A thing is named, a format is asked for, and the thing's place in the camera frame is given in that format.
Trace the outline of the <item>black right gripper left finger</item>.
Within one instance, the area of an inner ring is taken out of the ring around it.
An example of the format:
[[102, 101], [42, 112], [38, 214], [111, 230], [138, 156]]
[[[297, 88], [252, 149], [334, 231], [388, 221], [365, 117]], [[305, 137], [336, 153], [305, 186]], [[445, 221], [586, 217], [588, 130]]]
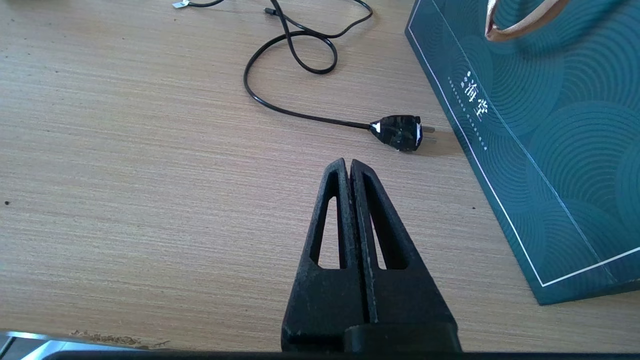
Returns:
[[[295, 280], [281, 325], [285, 353], [342, 353], [352, 327], [370, 321], [365, 266], [367, 239], [355, 189], [357, 160], [323, 171]], [[338, 268], [320, 266], [329, 202], [336, 200]]]

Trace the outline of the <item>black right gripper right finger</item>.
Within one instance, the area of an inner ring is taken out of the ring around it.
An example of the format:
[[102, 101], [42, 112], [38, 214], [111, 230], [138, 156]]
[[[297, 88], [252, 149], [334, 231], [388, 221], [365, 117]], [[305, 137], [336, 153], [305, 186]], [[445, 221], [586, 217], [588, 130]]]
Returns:
[[458, 325], [386, 189], [361, 161], [350, 166], [365, 323], [352, 353], [460, 353]]

